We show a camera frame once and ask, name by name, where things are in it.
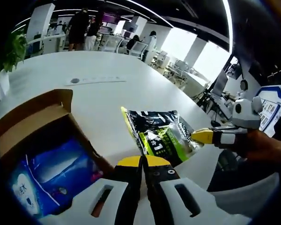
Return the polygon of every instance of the blue package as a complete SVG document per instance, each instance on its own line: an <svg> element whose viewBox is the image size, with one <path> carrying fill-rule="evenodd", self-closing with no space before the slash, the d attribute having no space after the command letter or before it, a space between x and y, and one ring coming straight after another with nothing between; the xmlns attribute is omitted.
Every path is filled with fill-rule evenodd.
<svg viewBox="0 0 281 225"><path fill-rule="evenodd" d="M12 176L27 174L29 177L36 199L34 204L38 205L38 210L29 210L30 206L23 199L19 199L28 212L37 218L55 213L103 174L74 138L53 150L31 158L26 156L26 159Z"/></svg>

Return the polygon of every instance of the white pillar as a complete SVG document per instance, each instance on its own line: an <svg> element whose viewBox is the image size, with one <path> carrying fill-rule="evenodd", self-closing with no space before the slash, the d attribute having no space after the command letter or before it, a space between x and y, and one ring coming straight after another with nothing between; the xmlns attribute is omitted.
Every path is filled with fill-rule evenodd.
<svg viewBox="0 0 281 225"><path fill-rule="evenodd" d="M27 29L27 41L33 40L36 34L41 34L42 37L47 34L54 8L55 5L50 3L34 9Z"/></svg>
<svg viewBox="0 0 281 225"><path fill-rule="evenodd" d="M141 33L147 23L147 19L142 18L140 16L134 16L131 20L131 23L138 25L138 27L134 33L131 33L130 38L133 38L134 35L138 35L140 37Z"/></svg>
<svg viewBox="0 0 281 225"><path fill-rule="evenodd" d="M193 67L195 62L197 61L198 57L200 56L203 48L207 44L207 41L196 37L193 45L191 46L188 54L186 55L184 62L188 64L189 67Z"/></svg>

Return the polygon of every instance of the ceiling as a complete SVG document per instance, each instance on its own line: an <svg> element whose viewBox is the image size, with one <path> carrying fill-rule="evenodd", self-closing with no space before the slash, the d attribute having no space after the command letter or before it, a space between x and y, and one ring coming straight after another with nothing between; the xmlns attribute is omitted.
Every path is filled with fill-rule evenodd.
<svg viewBox="0 0 281 225"><path fill-rule="evenodd" d="M134 1L155 13L144 9L131 0L39 0L36 6L53 2L56 6L55 10L88 7L90 10L103 10L127 17L140 15L146 17L150 23L169 27L173 25L198 33L201 38L210 40L226 50L229 49L229 44L224 40L229 37L229 29L222 0ZM247 57L259 62L263 70L262 76L257 79L259 83L264 83L267 76L281 69L281 25L277 23L277 18L270 7L259 0L228 1L233 22L235 50L245 48ZM22 19L29 17L32 11L23 15ZM55 12L53 18L73 13L73 11ZM167 22L156 14L167 18ZM211 29L218 35L194 29L195 27L189 22Z"/></svg>

